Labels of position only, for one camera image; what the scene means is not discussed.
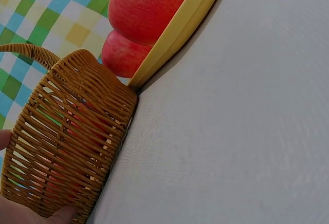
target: basket handle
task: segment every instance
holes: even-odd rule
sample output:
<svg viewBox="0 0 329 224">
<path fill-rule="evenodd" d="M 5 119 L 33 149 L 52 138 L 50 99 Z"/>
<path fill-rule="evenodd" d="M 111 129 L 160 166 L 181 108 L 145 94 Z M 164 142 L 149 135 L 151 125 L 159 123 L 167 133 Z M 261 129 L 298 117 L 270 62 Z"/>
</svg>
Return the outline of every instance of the basket handle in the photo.
<svg viewBox="0 0 329 224">
<path fill-rule="evenodd" d="M 52 68 L 61 58 L 49 50 L 29 43 L 11 43 L 0 45 L 0 52 L 19 53 L 39 62 L 48 70 Z"/>
</svg>

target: finger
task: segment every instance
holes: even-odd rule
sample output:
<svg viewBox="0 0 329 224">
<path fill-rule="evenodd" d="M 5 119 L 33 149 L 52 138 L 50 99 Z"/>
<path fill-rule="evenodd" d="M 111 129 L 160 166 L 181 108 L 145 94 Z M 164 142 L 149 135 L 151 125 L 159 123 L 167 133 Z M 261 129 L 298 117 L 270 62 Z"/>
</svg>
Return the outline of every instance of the finger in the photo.
<svg viewBox="0 0 329 224">
<path fill-rule="evenodd" d="M 10 136 L 11 130 L 0 130 L 0 151 L 8 146 Z"/>
<path fill-rule="evenodd" d="M 77 210 L 71 206 L 65 206 L 48 218 L 50 224 L 70 224 L 77 215 Z"/>
</svg>

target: checkered tablecloth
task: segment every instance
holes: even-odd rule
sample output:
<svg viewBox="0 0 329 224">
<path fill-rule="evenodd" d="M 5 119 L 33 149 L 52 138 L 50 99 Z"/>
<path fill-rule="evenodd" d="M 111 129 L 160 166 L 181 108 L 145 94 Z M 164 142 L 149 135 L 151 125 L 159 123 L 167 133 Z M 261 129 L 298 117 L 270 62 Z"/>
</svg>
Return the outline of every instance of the checkered tablecloth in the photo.
<svg viewBox="0 0 329 224">
<path fill-rule="evenodd" d="M 107 4 L 108 0 L 0 0 L 0 45 L 33 43 L 60 57 L 85 48 L 99 59 L 112 30 Z M 45 73 L 30 58 L 0 53 L 0 128 L 13 128 Z M 3 155 L 0 152 L 0 168 Z"/>
</svg>

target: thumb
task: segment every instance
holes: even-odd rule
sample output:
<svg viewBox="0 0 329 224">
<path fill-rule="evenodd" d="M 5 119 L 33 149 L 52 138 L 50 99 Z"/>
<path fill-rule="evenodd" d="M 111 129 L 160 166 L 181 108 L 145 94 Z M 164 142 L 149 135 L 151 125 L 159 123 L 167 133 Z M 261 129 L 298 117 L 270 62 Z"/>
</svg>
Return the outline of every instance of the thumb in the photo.
<svg viewBox="0 0 329 224">
<path fill-rule="evenodd" d="M 70 224 L 77 215 L 77 210 L 71 206 L 65 206 L 48 218 L 49 224 Z"/>
</svg>

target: human hand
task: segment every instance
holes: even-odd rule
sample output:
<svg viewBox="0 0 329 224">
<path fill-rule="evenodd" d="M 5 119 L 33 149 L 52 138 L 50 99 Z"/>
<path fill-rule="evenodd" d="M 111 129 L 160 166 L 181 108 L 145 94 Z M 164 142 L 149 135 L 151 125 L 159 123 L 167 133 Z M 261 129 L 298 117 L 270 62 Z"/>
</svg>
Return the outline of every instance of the human hand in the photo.
<svg viewBox="0 0 329 224">
<path fill-rule="evenodd" d="M 0 151 L 9 144 L 10 135 L 10 130 L 0 130 Z M 73 207 L 65 206 L 47 219 L 0 195 L 0 224 L 69 224 L 76 214 Z"/>
</svg>

